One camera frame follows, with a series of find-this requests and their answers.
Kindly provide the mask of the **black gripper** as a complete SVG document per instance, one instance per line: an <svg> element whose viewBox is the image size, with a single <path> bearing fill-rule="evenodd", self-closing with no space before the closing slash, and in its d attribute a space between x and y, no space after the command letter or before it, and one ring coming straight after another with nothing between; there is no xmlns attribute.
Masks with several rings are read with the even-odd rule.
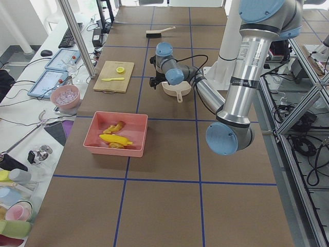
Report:
<svg viewBox="0 0 329 247"><path fill-rule="evenodd" d="M165 77L165 74L159 73L158 71L156 71L156 77L150 78L150 87L152 87L153 89L156 89L157 85L159 85L160 82L164 82L166 80L167 79Z"/></svg>

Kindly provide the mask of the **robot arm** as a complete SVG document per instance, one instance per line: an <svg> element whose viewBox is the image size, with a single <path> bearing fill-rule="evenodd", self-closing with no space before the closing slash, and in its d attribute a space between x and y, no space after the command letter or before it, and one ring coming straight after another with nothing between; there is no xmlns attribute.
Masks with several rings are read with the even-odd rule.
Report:
<svg viewBox="0 0 329 247"><path fill-rule="evenodd" d="M156 69L150 86L163 81L169 85L188 81L207 107L215 111L216 122L206 131L209 148L219 155L247 148L254 139L248 114L270 45L299 35L303 4L303 1L240 1L237 11L240 23L236 30L242 40L238 47L230 48L237 51L237 56L226 97L210 85L198 68L178 64L168 42L158 43L155 56L150 59Z"/></svg>

